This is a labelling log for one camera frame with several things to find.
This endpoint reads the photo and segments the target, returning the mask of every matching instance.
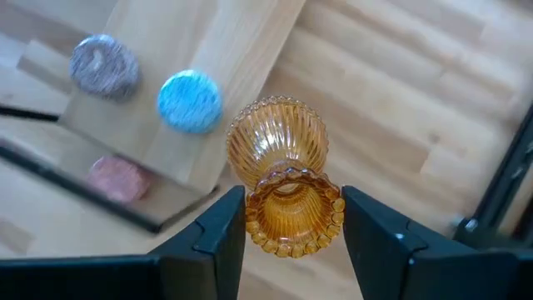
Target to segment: light wood surface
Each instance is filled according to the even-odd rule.
[[[131,102],[121,105],[78,93],[61,121],[208,194],[226,163],[227,127],[257,98],[304,2],[119,1],[105,32],[137,55],[141,86]],[[202,70],[222,91],[222,123],[206,135],[177,132],[155,109],[161,85],[186,68]]]
[[[507,209],[506,215],[498,227],[500,233],[512,235],[518,222],[524,215],[527,205],[531,201],[531,197],[533,197],[533,171],[531,170],[533,170],[533,168],[530,167],[524,177],[524,181],[522,181],[522,184],[518,188],[518,192],[516,192],[511,205]]]
[[[106,148],[89,143],[57,124],[0,117],[0,138],[6,138],[29,155],[84,183],[91,166]],[[156,222],[198,205],[202,196],[164,177],[154,177],[148,193],[128,207]]]
[[[68,97],[57,85],[61,81],[50,79],[61,77],[37,72],[19,60],[26,53],[30,65],[53,62],[53,55],[32,54],[36,49],[41,49],[39,53],[52,49],[67,58],[69,47],[72,50],[90,28],[103,24],[63,15],[96,13],[92,10],[72,7],[67,12],[60,7],[62,1],[33,1],[48,5],[47,10],[0,0],[0,43],[6,45],[0,47],[0,71],[18,74],[8,79],[14,84],[4,84],[7,77],[2,77],[0,101],[61,112]],[[108,5],[107,0],[92,2]],[[94,15],[93,19],[107,18]],[[533,29],[531,20],[530,10],[504,0],[308,0],[262,95],[290,94],[320,112],[331,141],[326,171],[335,182],[354,185],[448,234],[456,214],[468,216],[474,211],[531,104],[533,42],[523,38]],[[10,137],[24,145],[30,144],[24,142],[26,137],[41,132],[10,128]],[[35,145],[49,147],[63,138],[51,135]],[[8,200],[26,198],[21,201],[24,207],[0,215],[3,258],[143,253],[184,228],[217,199],[194,209],[159,236],[146,237],[63,191],[47,191],[53,188],[35,183],[24,172],[0,167],[5,178],[0,188],[17,190],[7,193]],[[235,183],[226,170],[220,179],[221,193]],[[520,195],[526,198],[527,193]],[[39,198],[47,200],[30,202]],[[0,214],[8,200],[0,202]],[[33,206],[45,206],[47,212],[65,207],[71,217],[58,220],[72,229],[39,217],[28,210]],[[17,254],[24,249],[29,249],[28,254]],[[343,237],[300,260],[275,259],[248,238],[240,299],[252,298],[361,299]]]
[[[17,68],[40,78],[66,95],[70,95],[73,90],[68,76],[68,58],[38,40],[30,41]],[[62,100],[63,105],[67,103],[68,101]],[[59,107],[59,110],[63,112],[64,107]]]

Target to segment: vase neck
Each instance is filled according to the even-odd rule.
[[[284,159],[281,161],[274,162],[266,172],[263,174],[263,177],[268,177],[272,172],[284,172],[288,168],[297,168],[299,170],[302,170],[305,168],[303,163],[301,163],[299,160],[296,159]]]

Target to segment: wooden plank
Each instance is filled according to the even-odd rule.
[[[117,0],[7,0],[12,5],[85,33],[103,30]]]
[[[33,239],[34,237],[31,233],[17,227],[8,220],[0,218],[0,245],[8,248],[12,253],[26,254]]]
[[[0,65],[0,104],[38,112],[61,114],[68,96],[24,71]]]
[[[326,248],[312,256],[279,259],[274,255],[265,255],[263,250],[248,238],[242,268],[298,299],[362,300],[355,274],[345,276],[321,259],[332,254]],[[343,257],[345,263],[350,264],[347,253]]]
[[[302,11],[298,25],[374,68],[450,106],[467,110],[473,118],[488,123],[494,118],[510,124],[519,122],[509,112],[506,101],[462,73],[448,70],[448,66],[442,62],[405,47],[394,38],[369,27],[360,17],[349,18],[325,3],[309,2]]]
[[[478,199],[466,201],[454,191],[445,193],[420,175],[380,165],[375,157],[359,148],[344,148],[331,140],[325,172],[339,185],[349,184],[380,202],[442,234],[451,233],[457,214],[475,210]]]
[[[480,157],[476,159],[464,159],[442,147],[434,147],[421,169],[421,174],[463,195],[464,198],[475,201],[483,197],[508,146],[509,141],[494,142],[493,148],[486,153],[480,153]]]
[[[350,18],[362,20],[395,42],[445,65],[446,69],[466,75],[501,101],[510,99],[527,80],[526,73],[517,72],[497,56],[469,47],[385,0],[321,1],[331,3]]]
[[[307,84],[336,96],[347,107],[423,145],[430,146],[438,140],[454,153],[469,157],[476,156],[503,134],[498,127],[479,124],[431,101],[426,94],[300,28],[291,33],[278,65]]]
[[[68,75],[68,57],[49,46],[32,40],[24,50],[17,68],[69,95],[72,81]]]
[[[70,55],[74,46],[87,36],[81,30],[29,12],[6,0],[0,0],[0,32],[25,43],[38,39],[65,55]]]
[[[237,299],[276,299],[276,300],[299,300],[294,295],[283,289],[273,286],[261,276],[254,275],[243,270],[241,275],[241,284],[239,287],[239,296]]]
[[[486,23],[476,16],[469,15],[440,0],[387,0],[413,15],[442,30],[473,42],[482,34]]]
[[[83,182],[90,167],[112,153],[57,124],[0,117],[0,138],[6,138],[33,156]],[[155,177],[149,193],[130,208],[162,222],[188,209],[201,195],[164,177]]]
[[[26,44],[0,33],[0,66],[14,68],[24,53]]]
[[[473,47],[494,54],[525,70],[533,63],[533,42],[523,38],[533,30],[529,0],[479,1],[438,0],[442,5],[486,25],[481,36],[471,41]]]
[[[138,56],[144,81],[133,100],[120,106],[78,94],[62,123],[209,193],[226,163],[227,126],[257,98],[304,2],[121,1],[106,32]],[[209,74],[223,91],[222,124],[207,135],[175,132],[155,111],[165,79],[189,67]]]

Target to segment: amber glass vase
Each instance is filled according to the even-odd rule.
[[[327,247],[341,231],[344,200],[322,172],[326,126],[305,103],[268,97],[246,106],[227,133],[227,154],[247,185],[247,231],[278,257]]]

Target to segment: black metal frame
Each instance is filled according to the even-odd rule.
[[[355,187],[343,187],[342,197],[346,248],[366,300],[533,298],[533,250],[475,250]],[[245,188],[234,187],[148,255],[0,260],[0,294],[2,299],[237,299],[245,228]]]
[[[2,105],[0,105],[0,115],[42,122],[56,122],[59,119],[58,115],[28,111]],[[218,187],[215,187],[212,192],[205,197],[200,197],[188,207],[185,207],[180,212],[177,212],[160,222],[149,218],[142,213],[136,212],[135,210],[132,210],[124,205],[118,204],[102,194],[92,190],[83,182],[79,182],[73,179],[72,176],[55,169],[53,166],[49,166],[44,162],[36,160],[34,157],[28,156],[26,153],[19,152],[7,145],[2,145],[1,143],[0,158],[22,168],[27,172],[35,174],[36,176],[39,176],[40,178],[52,184],[58,185],[61,188],[65,188],[70,193],[77,195],[78,198],[87,200],[88,202],[99,206],[107,212],[119,216],[120,218],[150,233],[159,233],[164,228],[168,228],[173,223],[185,217],[185,215],[187,215],[187,213],[192,209],[201,206],[218,190]]]
[[[474,248],[533,246],[533,203],[524,213],[512,237],[501,236],[497,230],[515,198],[533,161],[533,105],[507,149],[501,165],[492,178],[474,214],[457,228],[455,240]]]

